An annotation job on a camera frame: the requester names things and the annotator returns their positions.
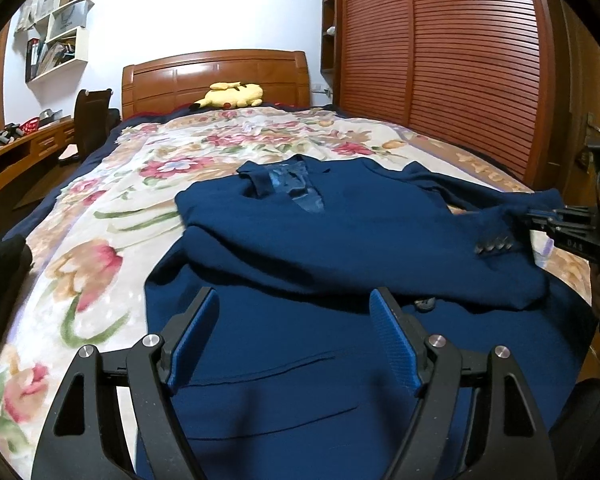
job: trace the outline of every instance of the bed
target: bed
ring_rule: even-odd
[[[256,82],[272,105],[189,112],[217,81]],[[126,348],[146,334],[143,285],[180,237],[174,196],[193,182],[233,174],[247,160],[302,153],[319,160],[369,157],[399,170],[418,161],[502,191],[530,191],[461,148],[396,124],[309,108],[302,52],[227,50],[127,66],[123,123],[29,219],[33,266],[0,348],[0,452],[29,478],[49,406],[75,352]],[[534,233],[536,263],[590,303],[589,267]],[[132,456],[136,423],[119,391]]]

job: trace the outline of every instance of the red basket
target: red basket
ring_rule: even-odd
[[[34,117],[33,119],[29,119],[26,123],[21,124],[20,129],[24,132],[25,135],[29,135],[38,130],[39,124],[40,118]]]

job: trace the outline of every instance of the blue gripper pad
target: blue gripper pad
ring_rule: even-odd
[[[219,315],[220,300],[216,291],[211,290],[173,351],[171,373],[166,381],[172,395],[189,384]]]
[[[369,314],[395,378],[401,386],[415,394],[422,387],[417,373],[416,353],[377,289],[369,297]]]

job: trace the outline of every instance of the pikachu plush toy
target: pikachu plush toy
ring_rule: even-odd
[[[205,106],[214,108],[244,108],[246,106],[259,106],[262,104],[262,88],[259,85],[237,83],[215,83],[209,88],[204,99],[196,101],[190,106],[197,110]]]

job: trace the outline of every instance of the blue blazer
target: blue blazer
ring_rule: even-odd
[[[381,478],[415,399],[368,317],[378,286],[459,348],[510,347],[547,426],[574,385],[595,320],[535,265],[520,221],[562,206],[556,190],[502,193],[416,162],[391,171],[297,155],[196,183],[176,204],[186,228],[146,282],[147,320],[158,332],[201,286],[219,293],[218,325],[173,399],[211,480]],[[431,312],[414,310],[431,297]],[[469,397],[459,396],[443,475]]]

